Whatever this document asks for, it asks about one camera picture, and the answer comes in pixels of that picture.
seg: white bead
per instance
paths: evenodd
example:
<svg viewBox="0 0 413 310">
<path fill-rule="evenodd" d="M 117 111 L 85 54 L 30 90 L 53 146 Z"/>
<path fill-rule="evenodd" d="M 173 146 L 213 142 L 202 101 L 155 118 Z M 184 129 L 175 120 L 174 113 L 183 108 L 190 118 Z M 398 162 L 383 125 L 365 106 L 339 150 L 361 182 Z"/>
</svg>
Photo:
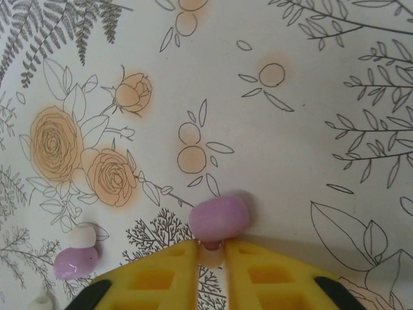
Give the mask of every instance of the white bead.
<svg viewBox="0 0 413 310">
<path fill-rule="evenodd" d="M 37 297 L 30 302 L 27 310 L 53 310 L 53 303 L 48 296 Z"/>
<path fill-rule="evenodd" d="M 198 249 L 199 263 L 206 268 L 218 268 L 221 266 L 225 259 L 224 247 L 221 245 L 216 250 L 210 251 L 205 249 L 205 246 L 201 243 Z"/>
<path fill-rule="evenodd" d="M 91 225 L 81 224 L 73 228 L 69 234 L 69 247 L 84 249 L 96 244 L 96 232 Z"/>
</svg>

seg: orange rose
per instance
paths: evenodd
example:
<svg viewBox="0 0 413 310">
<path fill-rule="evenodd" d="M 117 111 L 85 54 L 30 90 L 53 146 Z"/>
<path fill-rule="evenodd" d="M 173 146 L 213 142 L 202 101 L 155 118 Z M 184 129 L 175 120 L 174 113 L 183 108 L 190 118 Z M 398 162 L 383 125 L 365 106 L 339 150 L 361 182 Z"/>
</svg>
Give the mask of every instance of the orange rose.
<svg viewBox="0 0 413 310">
<path fill-rule="evenodd" d="M 69 180 L 83 151 L 77 123 L 57 107 L 46 108 L 32 123 L 30 137 L 30 155 L 38 173 L 56 184 Z"/>
<path fill-rule="evenodd" d="M 137 73 L 128 76 L 116 89 L 118 105 L 129 112 L 139 112 L 145 108 L 152 94 L 152 86 L 147 76 Z"/>
<path fill-rule="evenodd" d="M 136 167 L 131 167 L 135 163 L 110 149 L 86 149 L 81 157 L 86 180 L 96 196 L 108 205 L 124 205 L 136 188 Z"/>
</svg>

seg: black plastic part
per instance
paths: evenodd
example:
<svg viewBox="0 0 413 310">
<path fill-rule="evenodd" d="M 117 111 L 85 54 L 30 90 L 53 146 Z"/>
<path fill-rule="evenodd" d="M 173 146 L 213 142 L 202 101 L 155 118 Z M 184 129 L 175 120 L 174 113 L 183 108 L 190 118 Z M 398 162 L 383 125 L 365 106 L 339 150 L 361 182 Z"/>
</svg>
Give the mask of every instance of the black plastic part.
<svg viewBox="0 0 413 310">
<path fill-rule="evenodd" d="M 84 288 L 65 310 L 93 310 L 112 286 L 110 280 L 101 280 Z"/>
<path fill-rule="evenodd" d="M 366 310 L 359 301 L 350 294 L 349 291 L 341 283 L 318 276 L 314 281 L 320 288 L 330 297 L 340 310 Z"/>
</svg>

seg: square hole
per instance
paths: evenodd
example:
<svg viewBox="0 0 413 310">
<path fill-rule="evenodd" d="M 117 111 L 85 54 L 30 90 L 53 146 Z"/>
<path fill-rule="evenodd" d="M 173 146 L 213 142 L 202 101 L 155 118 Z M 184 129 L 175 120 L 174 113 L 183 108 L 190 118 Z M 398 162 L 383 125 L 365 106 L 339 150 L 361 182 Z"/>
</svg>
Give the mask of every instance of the square hole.
<svg viewBox="0 0 413 310">
<path fill-rule="evenodd" d="M 159 302 L 140 300 L 137 302 L 119 302 L 111 310 L 157 310 Z"/>
<path fill-rule="evenodd" d="M 257 297 L 261 310 L 314 310 L 299 293 L 279 294 L 269 291 Z"/>
<path fill-rule="evenodd" d="M 140 271 L 129 289 L 169 289 L 175 272 L 169 269 L 147 269 Z"/>
<path fill-rule="evenodd" d="M 248 249 L 244 249 L 243 247 L 240 247 L 240 248 L 238 249 L 238 252 L 239 252 L 240 254 L 258 254 L 258 253 L 255 252 L 255 251 L 251 251 L 251 250 L 248 250 Z"/>
<path fill-rule="evenodd" d="M 170 256 L 183 256 L 185 254 L 184 249 L 172 249 L 169 252 Z"/>
<path fill-rule="evenodd" d="M 248 269 L 251 282 L 254 284 L 289 283 L 293 282 L 291 275 L 277 265 L 260 265 Z"/>
</svg>

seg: pink bead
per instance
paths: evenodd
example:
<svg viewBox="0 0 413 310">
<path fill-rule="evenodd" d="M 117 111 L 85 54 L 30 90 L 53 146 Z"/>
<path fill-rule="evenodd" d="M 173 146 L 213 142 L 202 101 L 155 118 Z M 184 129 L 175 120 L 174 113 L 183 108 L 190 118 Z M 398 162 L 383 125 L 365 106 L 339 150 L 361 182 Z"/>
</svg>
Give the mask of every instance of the pink bead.
<svg viewBox="0 0 413 310">
<path fill-rule="evenodd" d="M 215 198 L 194 207 L 189 227 L 201 242 L 214 242 L 240 235 L 249 226 L 245 203 L 237 196 Z"/>
<path fill-rule="evenodd" d="M 53 270 L 56 278 L 73 280 L 87 276 L 97 265 L 97 251 L 94 247 L 61 251 L 54 260 Z"/>
</svg>

